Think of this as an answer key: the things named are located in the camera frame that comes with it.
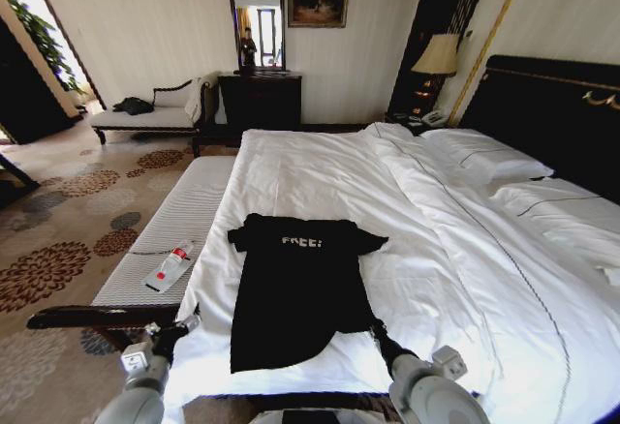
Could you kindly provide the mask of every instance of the bench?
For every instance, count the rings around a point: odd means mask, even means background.
[[[233,156],[195,159],[183,172],[129,252],[118,263],[90,306],[41,310],[29,329],[90,327],[119,350],[132,343],[122,329],[149,322],[172,324],[190,278],[190,269],[165,293],[145,287],[142,279],[183,239],[193,240],[192,264],[201,253],[233,169]]]

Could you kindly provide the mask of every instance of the white wall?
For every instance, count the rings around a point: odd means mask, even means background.
[[[450,112],[504,0],[480,0],[459,49],[458,74],[449,79],[438,106]],[[512,0],[486,53],[620,64],[620,0]],[[476,74],[457,115],[469,104],[484,71]]]
[[[236,69],[229,0],[50,0],[106,104]],[[304,122],[387,109],[418,0],[350,0],[344,29],[286,29]]]

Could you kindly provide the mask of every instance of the potted plant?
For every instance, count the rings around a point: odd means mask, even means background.
[[[85,92],[79,88],[76,82],[76,75],[65,63],[65,57],[60,52],[61,46],[49,35],[49,31],[56,30],[56,28],[37,15],[30,13],[28,5],[25,3],[20,3],[18,0],[7,1],[39,49],[39,52],[46,59],[47,65],[56,76],[58,82],[60,82],[62,88],[69,92],[76,106],[82,105],[81,96]]]

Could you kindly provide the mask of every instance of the telephone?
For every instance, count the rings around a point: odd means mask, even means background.
[[[430,127],[441,127],[448,122],[449,115],[443,113],[440,109],[430,111],[422,116],[421,121]]]

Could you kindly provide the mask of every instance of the mirror frame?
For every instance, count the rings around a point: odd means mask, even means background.
[[[236,47],[236,59],[237,64],[239,66],[240,72],[252,72],[252,73],[263,73],[263,72],[281,72],[287,70],[287,48],[286,48],[286,12],[284,9],[285,0],[280,0],[280,12],[282,15],[282,67],[281,68],[263,68],[263,67],[254,67],[252,70],[249,70],[245,66],[241,64],[241,47],[240,47],[240,38],[239,35],[239,25],[236,19],[236,8],[234,5],[234,0],[230,0],[231,2],[231,14],[232,14],[232,26],[234,27],[234,43]]]

